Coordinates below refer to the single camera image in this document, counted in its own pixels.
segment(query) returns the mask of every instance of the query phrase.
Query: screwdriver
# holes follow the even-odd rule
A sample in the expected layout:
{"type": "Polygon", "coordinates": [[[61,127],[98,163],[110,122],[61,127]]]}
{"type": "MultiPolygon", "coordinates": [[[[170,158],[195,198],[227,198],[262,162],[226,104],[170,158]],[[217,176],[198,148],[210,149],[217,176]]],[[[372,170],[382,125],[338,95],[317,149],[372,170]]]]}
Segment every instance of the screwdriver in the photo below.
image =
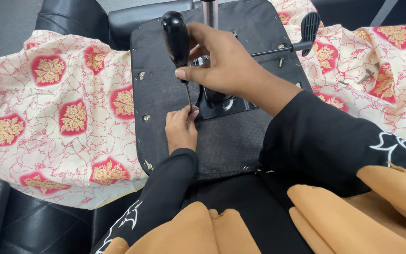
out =
{"type": "MultiPolygon", "coordinates": [[[[167,51],[176,68],[186,67],[189,60],[189,34],[183,15],[176,11],[169,11],[162,16],[162,37],[166,43],[167,51]]],[[[193,112],[192,100],[189,93],[189,82],[180,79],[186,87],[190,112],[193,112]]]]}

